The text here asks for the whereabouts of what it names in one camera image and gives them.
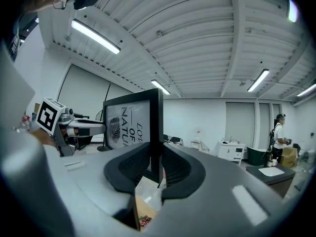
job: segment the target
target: white desk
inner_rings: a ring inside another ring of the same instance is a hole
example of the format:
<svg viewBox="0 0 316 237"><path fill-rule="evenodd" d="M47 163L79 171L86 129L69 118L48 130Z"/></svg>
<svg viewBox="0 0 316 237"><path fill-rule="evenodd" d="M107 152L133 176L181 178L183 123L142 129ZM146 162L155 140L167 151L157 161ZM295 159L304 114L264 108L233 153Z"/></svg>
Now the white desk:
<svg viewBox="0 0 316 237"><path fill-rule="evenodd" d="M239 161L239 165L242 160L243 150L245 144L238 144L237 142L218 142L215 147L215 153L217 157L230 161Z"/></svg>

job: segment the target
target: ceiling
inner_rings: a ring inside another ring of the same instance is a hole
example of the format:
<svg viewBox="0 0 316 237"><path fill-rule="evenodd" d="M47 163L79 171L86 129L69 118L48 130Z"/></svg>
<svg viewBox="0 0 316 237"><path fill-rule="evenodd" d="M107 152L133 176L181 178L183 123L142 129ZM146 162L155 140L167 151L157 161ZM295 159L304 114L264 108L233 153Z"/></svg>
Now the ceiling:
<svg viewBox="0 0 316 237"><path fill-rule="evenodd" d="M39 24L46 47L85 59L134 92L156 79L171 98L297 101L316 79L316 46L287 10L288 0L99 0L80 11L47 9ZM121 52L72 29L74 18ZM247 92L263 69L270 70L265 81Z"/></svg>

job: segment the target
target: plastic bottle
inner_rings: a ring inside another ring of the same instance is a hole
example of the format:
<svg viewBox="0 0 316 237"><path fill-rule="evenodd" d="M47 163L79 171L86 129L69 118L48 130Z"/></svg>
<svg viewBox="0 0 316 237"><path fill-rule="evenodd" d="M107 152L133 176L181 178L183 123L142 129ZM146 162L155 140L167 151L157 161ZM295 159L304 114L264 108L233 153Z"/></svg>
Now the plastic bottle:
<svg viewBox="0 0 316 237"><path fill-rule="evenodd" d="M28 131L28 125L26 123L25 118L22 118L22 121L20 122L20 125L19 125L19 130L20 130L20 132L27 132Z"/></svg>
<svg viewBox="0 0 316 237"><path fill-rule="evenodd" d="M32 123L31 123L31 117L26 116L26 124L28 125L28 131L31 131Z"/></svg>

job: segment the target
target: fluorescent ceiling light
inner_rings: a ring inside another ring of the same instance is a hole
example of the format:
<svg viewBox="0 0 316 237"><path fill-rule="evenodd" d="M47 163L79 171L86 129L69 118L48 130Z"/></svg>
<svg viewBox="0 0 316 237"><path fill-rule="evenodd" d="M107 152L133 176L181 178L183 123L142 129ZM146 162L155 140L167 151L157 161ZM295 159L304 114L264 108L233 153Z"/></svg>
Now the fluorescent ceiling light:
<svg viewBox="0 0 316 237"><path fill-rule="evenodd" d="M105 46L108 50L112 51L114 54L118 54L120 52L120 48L113 44L110 40L93 30L91 27L87 26L86 24L80 22L77 19L74 19L71 22L72 28L75 28L79 32L87 35L88 37L92 38L96 42L100 43L101 45Z"/></svg>
<svg viewBox="0 0 316 237"><path fill-rule="evenodd" d="M289 0L288 19L293 23L297 20L298 9L292 0Z"/></svg>
<svg viewBox="0 0 316 237"><path fill-rule="evenodd" d="M304 96L307 93L311 92L312 90L314 90L316 88L316 83L313 84L311 87L309 87L308 89L304 90L303 92L301 92L300 94L298 94L298 97Z"/></svg>
<svg viewBox="0 0 316 237"><path fill-rule="evenodd" d="M248 92L252 92L263 81L263 79L266 78L269 72L270 71L268 69L264 69L253 84L248 88Z"/></svg>
<svg viewBox="0 0 316 237"><path fill-rule="evenodd" d="M168 90L166 90L165 87L163 87L157 80L152 80L152 84L154 86L156 86L159 89L162 89L162 91L164 92L164 94L166 95L170 95L170 92Z"/></svg>

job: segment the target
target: black backpack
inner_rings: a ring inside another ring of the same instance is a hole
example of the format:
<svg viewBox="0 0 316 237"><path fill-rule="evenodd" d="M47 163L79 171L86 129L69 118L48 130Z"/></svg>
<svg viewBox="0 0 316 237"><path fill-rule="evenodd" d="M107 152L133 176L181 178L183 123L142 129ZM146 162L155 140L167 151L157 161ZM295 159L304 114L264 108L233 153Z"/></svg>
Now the black backpack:
<svg viewBox="0 0 316 237"><path fill-rule="evenodd" d="M275 128L269 134L269 147L275 144L275 129L278 125L280 124L277 124Z"/></svg>

